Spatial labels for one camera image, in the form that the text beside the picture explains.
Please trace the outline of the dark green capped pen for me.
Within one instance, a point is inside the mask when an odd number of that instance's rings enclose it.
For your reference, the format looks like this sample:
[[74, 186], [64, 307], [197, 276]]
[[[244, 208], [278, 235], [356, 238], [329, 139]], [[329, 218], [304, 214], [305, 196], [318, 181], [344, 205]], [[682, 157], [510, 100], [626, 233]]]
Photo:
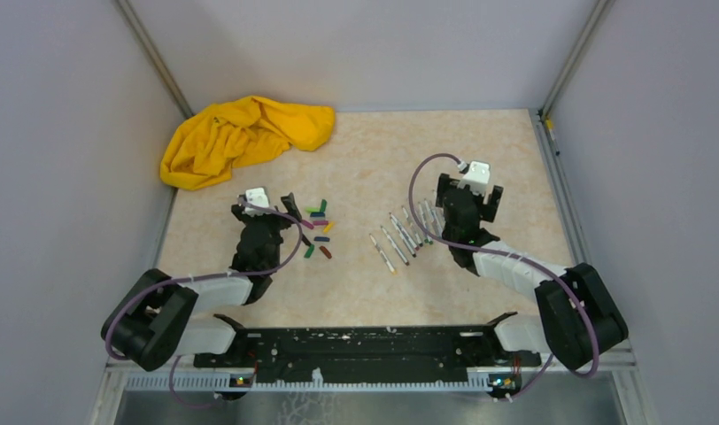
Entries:
[[428, 199], [424, 200], [424, 205], [427, 210], [427, 214], [429, 215], [432, 226], [435, 230], [435, 234], [438, 237], [440, 237], [443, 232], [443, 226], [442, 226], [442, 222], [437, 214], [437, 210], [436, 210], [435, 206]]

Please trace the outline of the brown pen cap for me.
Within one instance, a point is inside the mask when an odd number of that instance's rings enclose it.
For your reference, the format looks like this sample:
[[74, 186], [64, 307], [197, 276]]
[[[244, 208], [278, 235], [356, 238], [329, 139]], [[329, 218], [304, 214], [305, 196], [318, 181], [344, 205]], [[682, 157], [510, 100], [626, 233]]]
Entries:
[[321, 246], [320, 251], [323, 253], [323, 255], [327, 259], [332, 259], [332, 253], [329, 251], [329, 249], [326, 246]]

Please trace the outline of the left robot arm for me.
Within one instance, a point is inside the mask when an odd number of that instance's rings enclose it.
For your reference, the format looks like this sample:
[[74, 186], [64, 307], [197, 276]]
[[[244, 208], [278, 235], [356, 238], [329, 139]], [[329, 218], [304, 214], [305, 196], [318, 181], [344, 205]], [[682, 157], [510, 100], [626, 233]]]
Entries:
[[224, 272], [173, 278], [157, 268], [144, 272], [104, 322], [100, 335], [111, 358], [129, 360], [154, 371], [182, 356], [216, 355], [230, 367], [250, 353], [239, 336], [244, 326], [216, 313], [227, 305], [260, 300], [284, 268], [282, 232], [302, 227], [293, 194], [281, 198], [284, 209], [271, 207], [263, 188], [248, 189], [232, 205], [243, 223], [236, 252]]

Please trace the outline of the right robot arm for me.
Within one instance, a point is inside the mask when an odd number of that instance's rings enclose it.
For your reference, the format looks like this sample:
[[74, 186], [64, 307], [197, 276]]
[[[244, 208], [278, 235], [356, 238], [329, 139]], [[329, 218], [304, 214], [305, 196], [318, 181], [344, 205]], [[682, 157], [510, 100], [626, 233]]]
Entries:
[[520, 253], [485, 228], [499, 208], [503, 189], [489, 196], [441, 174], [435, 204], [443, 211], [442, 237], [455, 263], [470, 273], [494, 279], [529, 298], [536, 315], [506, 313], [491, 325], [483, 355], [505, 365], [517, 352], [551, 353], [576, 371], [625, 341], [629, 329], [599, 272], [582, 262], [557, 266]]

